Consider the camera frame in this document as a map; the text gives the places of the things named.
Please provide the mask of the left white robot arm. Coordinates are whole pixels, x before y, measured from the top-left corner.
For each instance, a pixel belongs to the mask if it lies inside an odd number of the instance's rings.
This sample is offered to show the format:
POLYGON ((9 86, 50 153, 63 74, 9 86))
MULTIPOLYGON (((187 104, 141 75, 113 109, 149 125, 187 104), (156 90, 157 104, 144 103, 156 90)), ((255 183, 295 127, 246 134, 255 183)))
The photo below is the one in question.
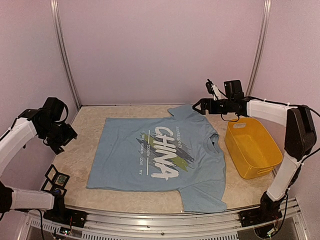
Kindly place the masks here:
MULTIPOLYGON (((66 123, 62 114, 69 113, 68 106, 56 97, 48 97, 41 108, 26 109, 0 138, 0 171, 3 173, 11 160, 34 137, 38 137, 59 155, 64 147, 77 138, 77 133, 66 123)), ((49 210, 57 221, 63 223, 70 218, 70 211, 58 200, 56 193, 42 190, 24 190, 0 185, 0 212, 11 210, 49 210)))

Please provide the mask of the light blue printed t-shirt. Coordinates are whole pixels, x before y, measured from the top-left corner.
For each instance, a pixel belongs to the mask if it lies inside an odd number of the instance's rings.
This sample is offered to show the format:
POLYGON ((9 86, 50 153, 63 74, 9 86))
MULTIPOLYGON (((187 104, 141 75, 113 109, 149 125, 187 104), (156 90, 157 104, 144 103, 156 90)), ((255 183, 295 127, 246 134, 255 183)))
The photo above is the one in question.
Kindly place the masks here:
POLYGON ((99 139, 87 188, 178 191, 186 212, 227 209, 226 162, 219 134, 191 105, 162 118, 111 118, 99 139))

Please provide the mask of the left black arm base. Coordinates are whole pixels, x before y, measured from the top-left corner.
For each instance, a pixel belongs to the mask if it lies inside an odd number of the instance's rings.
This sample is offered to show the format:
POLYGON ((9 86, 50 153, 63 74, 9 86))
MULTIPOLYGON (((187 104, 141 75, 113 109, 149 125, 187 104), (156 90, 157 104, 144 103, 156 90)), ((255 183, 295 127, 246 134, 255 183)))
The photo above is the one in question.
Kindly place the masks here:
POLYGON ((63 225, 84 228, 88 213, 81 210, 67 208, 63 197, 54 199, 53 209, 46 210, 43 217, 63 225))

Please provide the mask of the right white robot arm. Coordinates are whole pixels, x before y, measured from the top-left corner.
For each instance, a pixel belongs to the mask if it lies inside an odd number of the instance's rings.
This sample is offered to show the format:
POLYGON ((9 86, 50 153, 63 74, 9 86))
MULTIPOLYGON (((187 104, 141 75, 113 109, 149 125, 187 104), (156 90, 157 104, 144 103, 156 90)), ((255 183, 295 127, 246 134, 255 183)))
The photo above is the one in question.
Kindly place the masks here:
POLYGON ((223 99, 220 90, 208 80, 206 88, 212 98, 202 98, 192 108, 205 115, 226 115, 264 119, 285 127, 284 156, 274 181, 266 191, 270 202, 278 202, 288 193, 297 180, 306 159, 317 153, 312 150, 317 142, 317 133, 312 118, 314 110, 307 105, 274 102, 253 96, 245 96, 241 81, 224 82, 223 99))

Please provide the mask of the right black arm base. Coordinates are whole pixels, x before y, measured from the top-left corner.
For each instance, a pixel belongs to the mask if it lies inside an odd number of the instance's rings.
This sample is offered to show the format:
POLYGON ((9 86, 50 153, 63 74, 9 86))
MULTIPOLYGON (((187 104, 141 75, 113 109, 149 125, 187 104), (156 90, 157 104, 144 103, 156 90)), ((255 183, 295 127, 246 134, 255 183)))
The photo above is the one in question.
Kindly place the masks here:
POLYGON ((283 196, 280 200, 273 201, 267 192, 264 192, 260 198, 259 207, 242 210, 238 213, 241 226, 249 227, 280 219, 283 216, 280 206, 284 199, 283 196))

